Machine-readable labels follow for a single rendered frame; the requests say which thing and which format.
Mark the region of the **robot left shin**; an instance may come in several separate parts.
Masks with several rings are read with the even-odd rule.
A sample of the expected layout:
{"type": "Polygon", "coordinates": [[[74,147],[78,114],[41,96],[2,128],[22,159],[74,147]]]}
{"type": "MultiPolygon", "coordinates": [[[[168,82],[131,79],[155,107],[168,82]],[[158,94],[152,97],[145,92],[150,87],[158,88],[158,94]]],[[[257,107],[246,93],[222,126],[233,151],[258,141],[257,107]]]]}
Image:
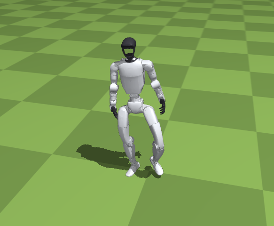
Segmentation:
{"type": "Polygon", "coordinates": [[[152,148],[152,153],[153,153],[153,163],[155,164],[155,162],[158,162],[158,160],[160,159],[160,157],[163,155],[164,153],[164,145],[163,145],[163,149],[162,150],[158,150],[156,151],[154,149],[154,147],[152,148]]]}

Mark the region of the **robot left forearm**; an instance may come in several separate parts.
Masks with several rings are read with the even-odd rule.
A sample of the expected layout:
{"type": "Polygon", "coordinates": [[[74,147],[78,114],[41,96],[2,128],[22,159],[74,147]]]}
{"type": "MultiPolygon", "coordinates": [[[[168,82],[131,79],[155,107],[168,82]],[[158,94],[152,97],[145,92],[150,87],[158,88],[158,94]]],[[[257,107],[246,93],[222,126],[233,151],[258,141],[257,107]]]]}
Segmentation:
{"type": "Polygon", "coordinates": [[[159,102],[160,102],[160,99],[164,99],[164,101],[165,101],[164,94],[162,92],[162,88],[161,88],[161,85],[160,85],[159,81],[158,81],[158,84],[159,84],[159,88],[154,89],[154,91],[156,92],[156,95],[158,97],[159,102]]]}

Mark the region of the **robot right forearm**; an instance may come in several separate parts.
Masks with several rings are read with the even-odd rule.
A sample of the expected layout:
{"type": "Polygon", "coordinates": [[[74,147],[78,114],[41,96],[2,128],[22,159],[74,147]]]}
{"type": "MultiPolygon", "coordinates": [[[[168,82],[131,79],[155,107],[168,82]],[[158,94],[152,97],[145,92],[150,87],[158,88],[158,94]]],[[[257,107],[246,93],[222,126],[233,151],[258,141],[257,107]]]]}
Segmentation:
{"type": "Polygon", "coordinates": [[[117,103],[117,92],[110,91],[110,110],[112,110],[111,109],[112,106],[116,108],[116,103],[117,103]]]}

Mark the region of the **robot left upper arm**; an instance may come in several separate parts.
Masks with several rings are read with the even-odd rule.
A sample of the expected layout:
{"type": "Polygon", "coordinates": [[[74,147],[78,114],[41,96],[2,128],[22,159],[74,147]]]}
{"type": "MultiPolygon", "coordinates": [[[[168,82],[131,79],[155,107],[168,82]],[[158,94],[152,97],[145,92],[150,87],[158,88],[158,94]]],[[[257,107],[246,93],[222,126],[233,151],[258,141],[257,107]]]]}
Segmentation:
{"type": "Polygon", "coordinates": [[[142,66],[145,71],[147,71],[149,78],[151,79],[151,86],[153,89],[159,88],[157,81],[157,75],[154,69],[154,65],[150,60],[142,60],[142,66]]]}

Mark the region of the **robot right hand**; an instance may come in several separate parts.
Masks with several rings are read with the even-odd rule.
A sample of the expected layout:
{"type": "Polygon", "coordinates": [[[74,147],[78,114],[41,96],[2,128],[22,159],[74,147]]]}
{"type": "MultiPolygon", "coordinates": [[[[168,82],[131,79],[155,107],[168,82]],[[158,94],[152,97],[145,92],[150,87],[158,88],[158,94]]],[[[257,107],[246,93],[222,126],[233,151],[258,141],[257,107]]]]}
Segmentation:
{"type": "Polygon", "coordinates": [[[112,109],[111,112],[113,112],[115,118],[117,119],[117,112],[116,112],[117,109],[114,106],[112,106],[111,109],[112,109]]]}

